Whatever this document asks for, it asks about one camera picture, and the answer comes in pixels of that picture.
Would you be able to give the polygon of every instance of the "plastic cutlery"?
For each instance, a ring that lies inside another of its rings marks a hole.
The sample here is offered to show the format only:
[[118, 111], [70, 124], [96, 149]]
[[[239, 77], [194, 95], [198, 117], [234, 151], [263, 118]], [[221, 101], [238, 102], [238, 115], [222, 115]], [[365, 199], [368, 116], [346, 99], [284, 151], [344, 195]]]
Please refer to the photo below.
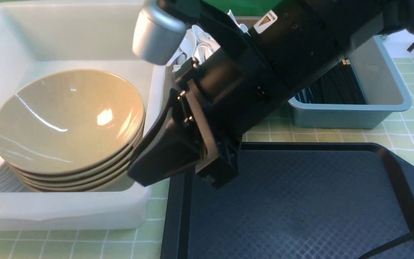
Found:
[[187, 56], [186, 54], [183, 53], [177, 58], [177, 64], [183, 64], [184, 62], [186, 62], [186, 60], [187, 60]]
[[174, 69], [172, 69], [172, 73], [177, 72], [181, 68], [181, 65], [174, 65]]
[[178, 48], [177, 51], [175, 51], [174, 55], [170, 58], [169, 62], [167, 62], [166, 66], [171, 66], [174, 61], [181, 55], [183, 54], [183, 51]]
[[180, 44], [180, 49], [186, 54], [187, 58], [192, 58], [197, 45], [197, 38], [194, 32], [189, 29]]
[[213, 54], [212, 47], [207, 43], [201, 43], [196, 47], [194, 52], [194, 57], [197, 58], [199, 64], [202, 64], [206, 59], [208, 59]]
[[248, 28], [245, 24], [241, 23], [239, 24], [239, 28], [243, 31], [243, 32], [248, 32]]
[[205, 33], [205, 31], [201, 29], [199, 26], [193, 25], [192, 30], [197, 40], [199, 40], [200, 43], [209, 44], [210, 46], [212, 46], [213, 51], [217, 51], [217, 49], [220, 49], [220, 44], [218, 44], [216, 41], [207, 37], [207, 33]]
[[231, 9], [228, 11], [227, 15], [231, 18], [231, 20], [233, 20], [233, 22], [235, 24], [237, 24], [237, 26], [239, 26], [236, 19], [235, 19], [235, 17], [234, 17], [234, 15], [233, 15], [233, 11], [231, 11]]

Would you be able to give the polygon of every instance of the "green tiled surface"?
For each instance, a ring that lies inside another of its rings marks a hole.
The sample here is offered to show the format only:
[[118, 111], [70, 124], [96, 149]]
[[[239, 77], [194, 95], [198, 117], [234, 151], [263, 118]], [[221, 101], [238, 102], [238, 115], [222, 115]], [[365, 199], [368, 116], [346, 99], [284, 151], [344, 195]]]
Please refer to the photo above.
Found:
[[[375, 129], [298, 128], [286, 106], [255, 126], [245, 141], [376, 142], [414, 165], [414, 59], [394, 59], [413, 97], [413, 108]], [[148, 219], [137, 230], [0, 232], [0, 259], [156, 259], [161, 252], [169, 181], [153, 186]]]

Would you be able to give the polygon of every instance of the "blue plastic bin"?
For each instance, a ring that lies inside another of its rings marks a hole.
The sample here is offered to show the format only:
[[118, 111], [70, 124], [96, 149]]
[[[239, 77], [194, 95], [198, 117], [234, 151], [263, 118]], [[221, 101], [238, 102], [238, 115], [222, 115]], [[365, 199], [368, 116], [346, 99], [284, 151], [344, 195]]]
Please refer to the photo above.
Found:
[[349, 57], [368, 105], [306, 104], [295, 98], [295, 125], [303, 128], [375, 128], [391, 113], [411, 107], [411, 97], [378, 36]]

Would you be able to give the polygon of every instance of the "white plastic bin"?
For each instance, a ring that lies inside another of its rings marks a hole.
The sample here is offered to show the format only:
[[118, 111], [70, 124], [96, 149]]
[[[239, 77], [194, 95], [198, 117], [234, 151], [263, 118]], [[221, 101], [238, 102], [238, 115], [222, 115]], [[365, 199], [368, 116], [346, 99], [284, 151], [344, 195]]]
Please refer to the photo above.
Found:
[[[68, 69], [101, 69], [139, 90], [147, 110], [146, 134], [161, 110], [165, 68], [141, 61], [132, 52], [142, 4], [143, 0], [1, 3], [0, 108], [20, 87], [40, 77]], [[124, 191], [0, 193], [0, 231], [137, 228], [146, 219], [150, 194], [151, 187], [139, 184]]]

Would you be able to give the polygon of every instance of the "dark tray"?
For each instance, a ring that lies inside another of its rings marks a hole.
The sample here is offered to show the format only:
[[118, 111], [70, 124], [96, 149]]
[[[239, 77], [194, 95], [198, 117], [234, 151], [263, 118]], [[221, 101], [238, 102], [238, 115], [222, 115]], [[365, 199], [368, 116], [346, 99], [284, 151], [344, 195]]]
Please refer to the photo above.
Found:
[[239, 172], [171, 178], [162, 259], [358, 258], [414, 230], [414, 166], [377, 144], [244, 143]]

